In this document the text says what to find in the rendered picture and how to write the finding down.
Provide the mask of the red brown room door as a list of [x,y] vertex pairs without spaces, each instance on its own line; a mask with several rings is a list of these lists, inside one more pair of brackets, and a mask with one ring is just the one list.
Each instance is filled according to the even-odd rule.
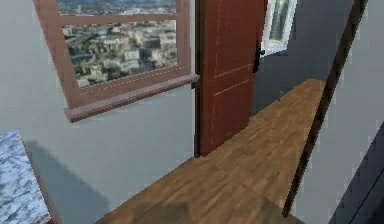
[[247,127],[268,0],[197,0],[199,143],[206,156]]

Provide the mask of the brown framed window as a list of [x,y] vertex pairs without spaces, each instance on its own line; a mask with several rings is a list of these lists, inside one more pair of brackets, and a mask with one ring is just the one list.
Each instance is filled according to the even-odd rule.
[[190,0],[32,0],[77,122],[163,93],[191,72]]

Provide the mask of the white framed window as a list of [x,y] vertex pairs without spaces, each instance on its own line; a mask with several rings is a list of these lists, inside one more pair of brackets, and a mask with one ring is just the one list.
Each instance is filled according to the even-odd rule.
[[268,0],[261,47],[264,57],[288,48],[297,0]]

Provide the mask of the dark blue cabinet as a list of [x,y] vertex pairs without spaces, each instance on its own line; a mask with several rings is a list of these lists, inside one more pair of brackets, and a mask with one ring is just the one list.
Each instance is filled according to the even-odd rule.
[[384,122],[328,224],[370,224],[384,203]]

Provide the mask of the marble top counter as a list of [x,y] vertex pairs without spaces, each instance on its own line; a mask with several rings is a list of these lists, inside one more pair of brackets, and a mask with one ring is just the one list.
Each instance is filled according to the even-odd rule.
[[18,131],[0,134],[0,224],[63,224]]

